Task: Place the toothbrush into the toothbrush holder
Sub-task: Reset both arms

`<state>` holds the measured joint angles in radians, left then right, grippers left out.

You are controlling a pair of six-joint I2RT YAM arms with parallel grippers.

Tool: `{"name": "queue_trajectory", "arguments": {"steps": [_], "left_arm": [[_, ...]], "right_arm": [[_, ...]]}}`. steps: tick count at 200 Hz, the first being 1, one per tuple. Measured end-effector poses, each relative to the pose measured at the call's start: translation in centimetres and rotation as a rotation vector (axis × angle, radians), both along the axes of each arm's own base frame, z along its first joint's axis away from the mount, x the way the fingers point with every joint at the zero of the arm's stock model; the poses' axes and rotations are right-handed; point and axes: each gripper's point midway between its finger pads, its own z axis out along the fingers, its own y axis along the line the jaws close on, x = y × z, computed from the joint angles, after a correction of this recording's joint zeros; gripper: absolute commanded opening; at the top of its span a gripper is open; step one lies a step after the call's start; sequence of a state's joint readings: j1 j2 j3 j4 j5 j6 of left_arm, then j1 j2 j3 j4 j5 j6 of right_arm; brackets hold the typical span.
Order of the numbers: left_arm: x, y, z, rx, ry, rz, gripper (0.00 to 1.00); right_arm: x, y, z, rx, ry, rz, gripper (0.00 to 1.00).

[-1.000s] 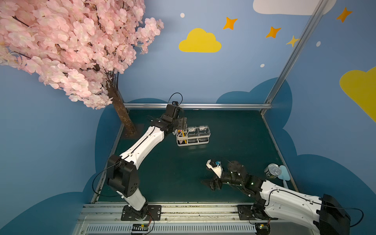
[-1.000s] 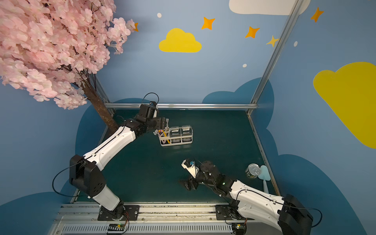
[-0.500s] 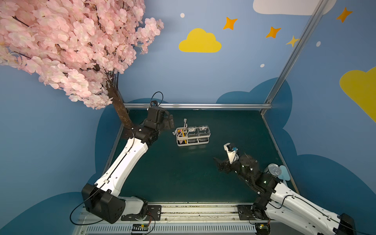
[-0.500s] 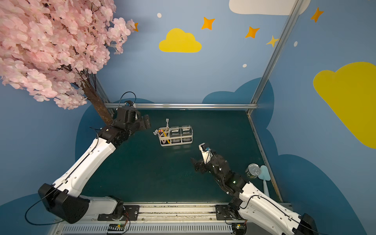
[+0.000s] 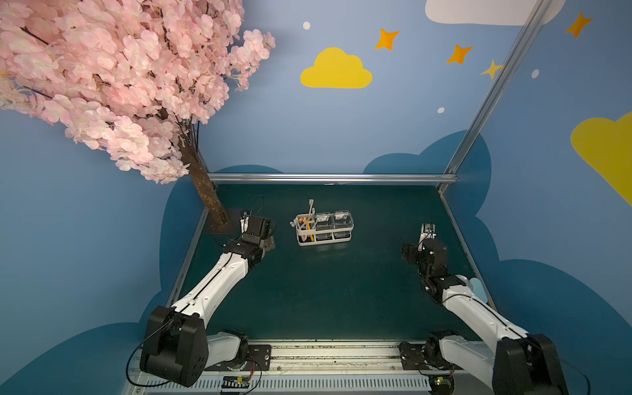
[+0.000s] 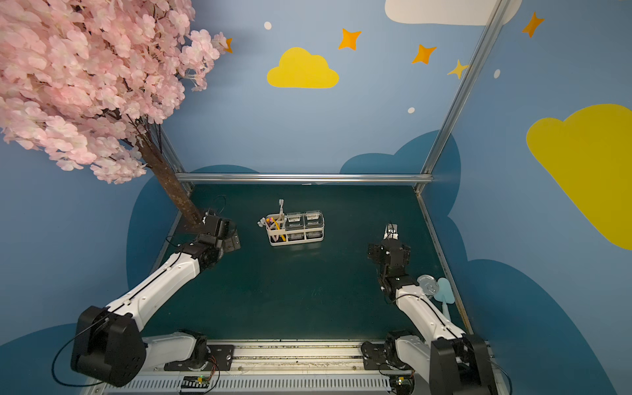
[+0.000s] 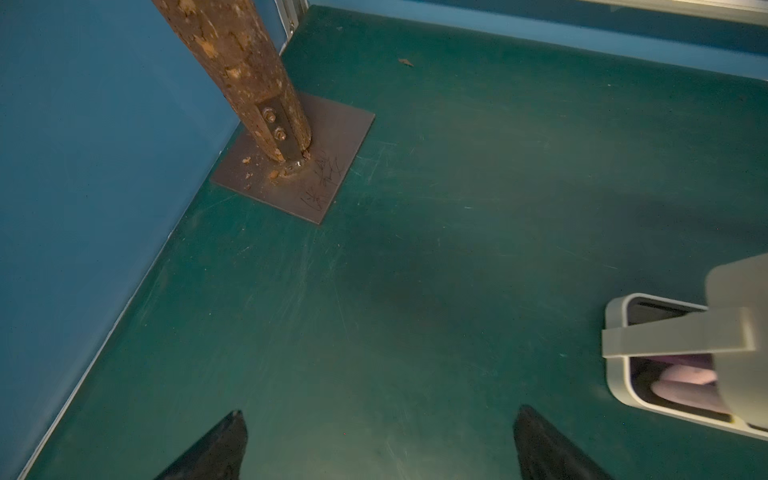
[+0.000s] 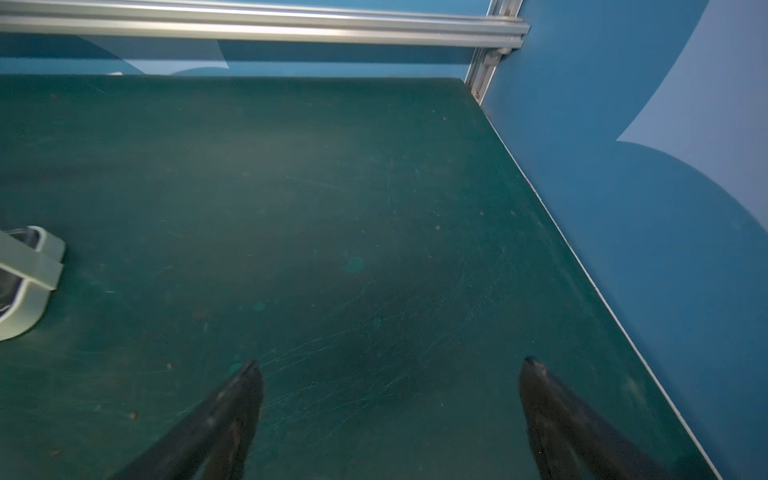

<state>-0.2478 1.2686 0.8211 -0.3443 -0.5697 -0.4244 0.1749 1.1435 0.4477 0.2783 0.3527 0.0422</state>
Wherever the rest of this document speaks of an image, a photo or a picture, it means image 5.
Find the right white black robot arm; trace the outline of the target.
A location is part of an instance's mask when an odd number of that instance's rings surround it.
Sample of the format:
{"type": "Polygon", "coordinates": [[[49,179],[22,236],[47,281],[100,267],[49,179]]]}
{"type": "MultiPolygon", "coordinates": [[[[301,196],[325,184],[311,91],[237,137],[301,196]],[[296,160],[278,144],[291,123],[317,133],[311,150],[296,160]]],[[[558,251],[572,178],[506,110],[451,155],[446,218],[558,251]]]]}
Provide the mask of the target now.
{"type": "Polygon", "coordinates": [[[404,244],[402,257],[416,265],[421,288],[431,299],[481,339],[475,343],[452,330],[433,332],[423,347],[401,343],[403,359],[435,370],[459,367],[495,394],[569,392],[552,340],[512,324],[476,296],[465,276],[449,271],[447,248],[435,233],[422,234],[416,244],[404,244]]]}

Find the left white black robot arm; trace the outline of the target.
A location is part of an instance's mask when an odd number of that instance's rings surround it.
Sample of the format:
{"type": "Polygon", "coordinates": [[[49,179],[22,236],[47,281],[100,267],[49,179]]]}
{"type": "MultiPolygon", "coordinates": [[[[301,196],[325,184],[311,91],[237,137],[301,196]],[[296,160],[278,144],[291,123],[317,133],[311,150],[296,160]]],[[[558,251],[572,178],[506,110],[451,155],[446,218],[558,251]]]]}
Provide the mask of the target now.
{"type": "Polygon", "coordinates": [[[163,384],[190,387],[204,370],[225,365],[241,370],[250,362],[248,337],[234,331],[207,336],[207,325],[230,291],[275,249],[276,223],[245,212],[240,235],[222,246],[207,275],[171,306],[158,306],[146,323],[139,368],[163,384]]]}

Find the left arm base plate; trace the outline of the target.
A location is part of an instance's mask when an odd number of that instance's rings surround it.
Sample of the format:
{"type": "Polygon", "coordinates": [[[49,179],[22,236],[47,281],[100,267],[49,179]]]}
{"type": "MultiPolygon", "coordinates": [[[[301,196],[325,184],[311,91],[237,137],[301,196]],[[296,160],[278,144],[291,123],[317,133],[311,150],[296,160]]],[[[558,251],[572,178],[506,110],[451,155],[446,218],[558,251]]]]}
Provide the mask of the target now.
{"type": "Polygon", "coordinates": [[[222,361],[209,365],[205,371],[251,371],[256,370],[268,371],[270,368],[272,347],[268,344],[264,345],[248,345],[241,347],[236,356],[232,360],[222,361]]]}

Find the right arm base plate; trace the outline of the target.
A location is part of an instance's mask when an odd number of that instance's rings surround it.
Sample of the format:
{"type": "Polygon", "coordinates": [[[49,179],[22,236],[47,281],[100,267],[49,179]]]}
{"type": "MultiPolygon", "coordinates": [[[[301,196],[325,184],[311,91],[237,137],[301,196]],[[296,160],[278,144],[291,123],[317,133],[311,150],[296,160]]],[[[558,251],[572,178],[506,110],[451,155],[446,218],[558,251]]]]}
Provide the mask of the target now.
{"type": "Polygon", "coordinates": [[[398,351],[403,370],[445,370],[448,366],[434,342],[401,342],[398,351]]]}

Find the yellow toothbrush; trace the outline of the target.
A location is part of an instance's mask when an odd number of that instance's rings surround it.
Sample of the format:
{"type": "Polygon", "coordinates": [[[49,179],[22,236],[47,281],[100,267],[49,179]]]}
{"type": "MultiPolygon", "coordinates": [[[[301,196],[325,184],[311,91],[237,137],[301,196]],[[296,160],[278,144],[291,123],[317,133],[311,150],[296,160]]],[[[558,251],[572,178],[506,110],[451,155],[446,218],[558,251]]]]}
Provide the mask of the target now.
{"type": "Polygon", "coordinates": [[[311,215],[308,214],[307,216],[301,218],[300,223],[301,223],[301,230],[305,230],[306,234],[301,235],[301,240],[303,243],[306,242],[314,242],[314,233],[311,231],[311,215]]]}

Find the grey white toothbrush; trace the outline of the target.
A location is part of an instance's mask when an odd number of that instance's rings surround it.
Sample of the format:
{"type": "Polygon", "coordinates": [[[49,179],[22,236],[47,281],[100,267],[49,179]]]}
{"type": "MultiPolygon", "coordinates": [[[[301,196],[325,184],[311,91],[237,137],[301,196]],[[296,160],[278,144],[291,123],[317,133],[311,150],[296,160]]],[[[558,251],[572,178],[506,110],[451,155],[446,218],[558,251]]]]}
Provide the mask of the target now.
{"type": "Polygon", "coordinates": [[[306,215],[307,222],[310,222],[314,219],[315,209],[314,209],[314,199],[309,200],[309,210],[306,215]]]}

